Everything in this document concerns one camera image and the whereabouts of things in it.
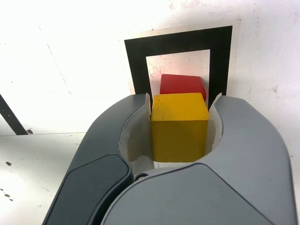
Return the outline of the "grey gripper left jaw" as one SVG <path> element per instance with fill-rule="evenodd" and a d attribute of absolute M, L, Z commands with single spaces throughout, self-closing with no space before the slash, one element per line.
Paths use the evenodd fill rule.
<path fill-rule="evenodd" d="M 44 224 L 100 224 L 135 176 L 153 167 L 150 96 L 130 95 L 104 111 L 88 129 Z"/>

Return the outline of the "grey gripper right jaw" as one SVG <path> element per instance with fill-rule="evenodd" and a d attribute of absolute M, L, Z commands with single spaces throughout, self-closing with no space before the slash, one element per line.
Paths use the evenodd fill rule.
<path fill-rule="evenodd" d="M 293 225 L 287 147 L 272 123 L 243 99 L 211 107 L 216 138 L 203 158 L 154 170 L 112 203 L 104 225 Z"/>

